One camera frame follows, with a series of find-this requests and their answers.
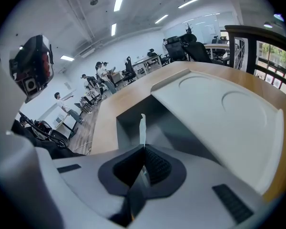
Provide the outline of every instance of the wooden floor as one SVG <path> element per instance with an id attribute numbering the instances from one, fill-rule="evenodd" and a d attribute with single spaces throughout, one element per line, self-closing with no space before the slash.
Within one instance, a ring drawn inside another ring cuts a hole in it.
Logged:
<path id="1" fill-rule="evenodd" d="M 160 65 L 157 63 L 152 64 L 151 68 L 149 69 L 149 73 L 161 68 Z M 145 73 L 138 74 L 137 78 L 141 78 L 145 76 Z M 125 87 L 126 82 L 120 81 L 118 82 L 118 86 L 116 90 L 119 91 L 120 89 Z M 106 97 L 110 97 L 112 94 L 109 91 L 104 92 Z M 90 114 L 82 113 L 81 117 L 85 119 L 85 122 L 81 125 L 79 123 L 76 124 L 75 128 L 78 128 L 77 133 L 74 137 L 72 137 L 69 141 L 69 149 L 75 153 L 88 155 L 91 151 L 92 145 L 92 138 L 95 128 L 95 123 L 97 119 L 97 115 L 101 106 L 101 101 L 93 107 Z"/>

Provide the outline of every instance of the white plastic panel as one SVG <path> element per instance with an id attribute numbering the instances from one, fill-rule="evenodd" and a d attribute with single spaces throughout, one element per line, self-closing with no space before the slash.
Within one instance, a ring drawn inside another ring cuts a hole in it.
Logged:
<path id="1" fill-rule="evenodd" d="M 202 73 L 153 89 L 152 95 L 224 166 L 260 194 L 266 192 L 283 146 L 282 110 L 237 84 Z"/>

